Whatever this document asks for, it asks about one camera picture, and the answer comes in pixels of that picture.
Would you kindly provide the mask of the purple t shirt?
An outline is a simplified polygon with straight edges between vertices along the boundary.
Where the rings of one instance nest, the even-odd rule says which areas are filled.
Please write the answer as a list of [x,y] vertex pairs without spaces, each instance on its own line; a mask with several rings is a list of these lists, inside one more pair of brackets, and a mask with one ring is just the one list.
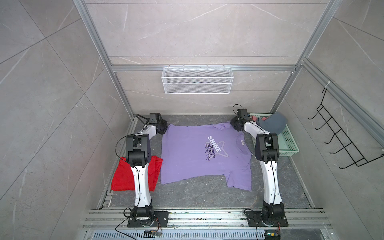
[[252,189],[250,152],[243,132],[229,122],[204,126],[169,125],[162,138],[161,183],[202,176],[226,178],[229,188]]

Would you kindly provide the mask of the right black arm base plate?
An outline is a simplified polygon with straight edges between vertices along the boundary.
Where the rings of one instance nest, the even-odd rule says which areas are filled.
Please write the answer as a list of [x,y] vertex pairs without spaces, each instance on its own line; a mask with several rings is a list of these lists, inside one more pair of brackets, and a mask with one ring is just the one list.
[[264,213],[263,211],[245,210],[244,214],[249,227],[288,227],[284,213]]

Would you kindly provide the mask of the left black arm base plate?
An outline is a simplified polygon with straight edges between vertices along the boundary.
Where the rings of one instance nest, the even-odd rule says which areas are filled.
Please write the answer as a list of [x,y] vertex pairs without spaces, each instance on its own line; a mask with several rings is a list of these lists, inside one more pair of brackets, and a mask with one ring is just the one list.
[[165,228],[169,221],[168,211],[155,211],[153,213],[133,213],[128,218],[128,228]]

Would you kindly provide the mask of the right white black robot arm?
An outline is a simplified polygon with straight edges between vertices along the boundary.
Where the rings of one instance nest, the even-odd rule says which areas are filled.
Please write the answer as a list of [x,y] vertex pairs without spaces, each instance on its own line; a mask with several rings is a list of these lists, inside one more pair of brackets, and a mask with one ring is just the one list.
[[278,183],[278,158],[280,156],[278,136],[260,127],[255,121],[242,117],[230,120],[232,127],[239,132],[249,133],[255,140],[255,158],[259,161],[264,181],[264,200],[262,217],[281,218],[284,204]]

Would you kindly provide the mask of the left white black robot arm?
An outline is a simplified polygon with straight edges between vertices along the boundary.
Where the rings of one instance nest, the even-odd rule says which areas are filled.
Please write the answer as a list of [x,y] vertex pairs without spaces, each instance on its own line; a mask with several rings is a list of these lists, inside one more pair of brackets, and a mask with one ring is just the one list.
[[159,113],[151,113],[148,118],[141,115],[137,117],[139,120],[145,120],[143,129],[136,134],[125,136],[126,162],[131,168],[135,184],[135,204],[131,216],[140,220],[153,220],[154,208],[148,177],[152,159],[150,140],[157,134],[165,134],[168,122]]

